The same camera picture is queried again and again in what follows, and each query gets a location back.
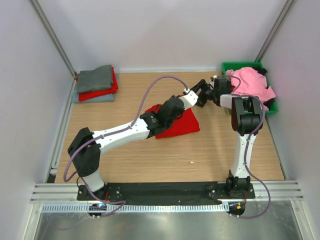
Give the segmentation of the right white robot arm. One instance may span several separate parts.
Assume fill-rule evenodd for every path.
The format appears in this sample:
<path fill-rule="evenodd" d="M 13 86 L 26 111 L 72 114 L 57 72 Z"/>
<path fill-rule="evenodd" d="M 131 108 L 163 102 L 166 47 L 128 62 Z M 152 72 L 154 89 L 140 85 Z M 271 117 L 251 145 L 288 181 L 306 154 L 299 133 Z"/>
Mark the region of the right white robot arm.
<path fill-rule="evenodd" d="M 231 110 L 231 127 L 236 135 L 234 161 L 225 183 L 218 189 L 231 198 L 253 194 L 254 179 L 263 183 L 250 170 L 253 146 L 265 119 L 264 104 L 257 96 L 236 93 L 242 80 L 233 75 L 213 76 L 211 82 L 200 80 L 191 90 L 198 95 L 196 105 L 203 107 L 212 101 L 218 107 Z"/>

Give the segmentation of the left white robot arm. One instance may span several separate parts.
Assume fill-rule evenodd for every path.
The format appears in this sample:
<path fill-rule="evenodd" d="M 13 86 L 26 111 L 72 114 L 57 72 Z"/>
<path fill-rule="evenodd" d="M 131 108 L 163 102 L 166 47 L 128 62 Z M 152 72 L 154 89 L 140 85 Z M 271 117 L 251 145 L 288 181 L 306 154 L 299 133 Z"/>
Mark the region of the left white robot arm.
<path fill-rule="evenodd" d="M 145 112 L 127 124 L 96 132 L 82 128 L 67 152 L 88 194 L 95 200 L 106 199 L 106 184 L 99 172 L 101 155 L 130 142 L 163 134 L 190 107 L 185 96 L 172 96 L 156 110 Z"/>

